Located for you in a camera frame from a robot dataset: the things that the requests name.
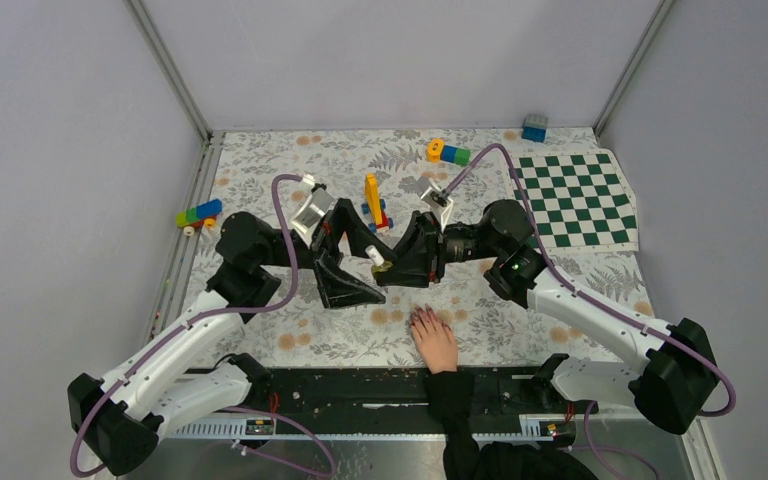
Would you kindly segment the yellow nail polish bottle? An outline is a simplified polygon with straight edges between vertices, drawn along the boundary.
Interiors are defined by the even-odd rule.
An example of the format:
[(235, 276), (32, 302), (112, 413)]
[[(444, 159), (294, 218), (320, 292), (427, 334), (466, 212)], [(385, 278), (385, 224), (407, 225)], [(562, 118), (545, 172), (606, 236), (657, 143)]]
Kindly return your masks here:
[(372, 274), (378, 274), (388, 271), (393, 263), (387, 260), (374, 245), (369, 245), (365, 248), (367, 258), (372, 262), (370, 267)]

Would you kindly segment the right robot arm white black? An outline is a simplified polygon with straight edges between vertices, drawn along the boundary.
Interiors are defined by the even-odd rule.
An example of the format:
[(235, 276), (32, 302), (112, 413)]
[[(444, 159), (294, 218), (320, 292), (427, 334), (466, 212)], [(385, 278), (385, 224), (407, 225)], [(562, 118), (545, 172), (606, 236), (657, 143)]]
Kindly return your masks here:
[(723, 382), (705, 329), (689, 318), (647, 317), (564, 277), (529, 245), (533, 233), (520, 203), (498, 200), (476, 224), (443, 226), (430, 212), (415, 213), (395, 249), (363, 251), (378, 285), (413, 288), (440, 280), (449, 263), (492, 258), (484, 278), (497, 296), (574, 327), (619, 359), (551, 357), (533, 386), (539, 407), (557, 412), (571, 400), (633, 406), (656, 427), (685, 433)]

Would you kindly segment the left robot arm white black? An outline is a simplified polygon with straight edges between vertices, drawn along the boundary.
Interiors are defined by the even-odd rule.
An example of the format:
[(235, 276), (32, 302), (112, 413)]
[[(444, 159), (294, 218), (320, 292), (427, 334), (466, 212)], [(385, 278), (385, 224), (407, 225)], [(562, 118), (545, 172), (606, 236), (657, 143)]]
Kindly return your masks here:
[(73, 450), (87, 446), (100, 461), (86, 472), (72, 458), (75, 476), (85, 478), (102, 470), (124, 475), (182, 424), (229, 405), (256, 411), (267, 404), (268, 381), (235, 366), (190, 389), (172, 387), (203, 351), (253, 316), (283, 307), (282, 302), (270, 302), (281, 282), (266, 271), (267, 266), (289, 267), (293, 288), (299, 285), (300, 270), (312, 270), (327, 308), (384, 301), (380, 292), (340, 268), (343, 238), (352, 255), (376, 266), (396, 259), (349, 200), (323, 207), (309, 200), (294, 217), (279, 223), (273, 228), (245, 211), (228, 216), (216, 245), (223, 262), (189, 309), (103, 377), (82, 373), (70, 382), (70, 422), (77, 434)]

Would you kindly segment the black sleeved forearm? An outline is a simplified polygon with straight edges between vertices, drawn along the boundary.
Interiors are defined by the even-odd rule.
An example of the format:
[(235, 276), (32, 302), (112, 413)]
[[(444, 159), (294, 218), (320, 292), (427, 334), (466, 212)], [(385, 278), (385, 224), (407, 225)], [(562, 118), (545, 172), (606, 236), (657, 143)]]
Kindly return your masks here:
[(493, 442), (479, 446), (469, 424), (475, 378), (469, 372), (441, 372), (424, 381), (429, 415), (446, 435), (443, 465), (448, 479), (593, 479), (569, 454), (550, 448)]

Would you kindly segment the person's hand dark nails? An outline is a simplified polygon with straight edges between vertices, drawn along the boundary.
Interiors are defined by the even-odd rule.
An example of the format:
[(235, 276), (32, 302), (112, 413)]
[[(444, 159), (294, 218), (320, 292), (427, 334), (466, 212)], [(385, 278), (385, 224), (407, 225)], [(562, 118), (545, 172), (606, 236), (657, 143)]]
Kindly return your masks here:
[(453, 331), (430, 306), (416, 307), (412, 311), (410, 331), (431, 374), (457, 371), (458, 346)]

